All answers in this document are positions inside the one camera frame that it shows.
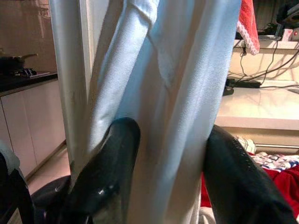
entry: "white cabinet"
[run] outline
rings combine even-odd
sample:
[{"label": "white cabinet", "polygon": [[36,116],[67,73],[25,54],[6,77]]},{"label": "white cabinet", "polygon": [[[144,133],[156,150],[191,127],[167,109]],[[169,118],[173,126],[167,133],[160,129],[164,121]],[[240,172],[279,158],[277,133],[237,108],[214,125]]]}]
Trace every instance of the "white cabinet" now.
[{"label": "white cabinet", "polygon": [[36,167],[33,145],[21,92],[1,97],[10,140],[14,153],[19,157],[24,176]]},{"label": "white cabinet", "polygon": [[1,101],[0,139],[12,147],[27,176],[65,140],[58,81],[3,96]]},{"label": "white cabinet", "polygon": [[22,91],[37,164],[64,140],[58,81]]}]

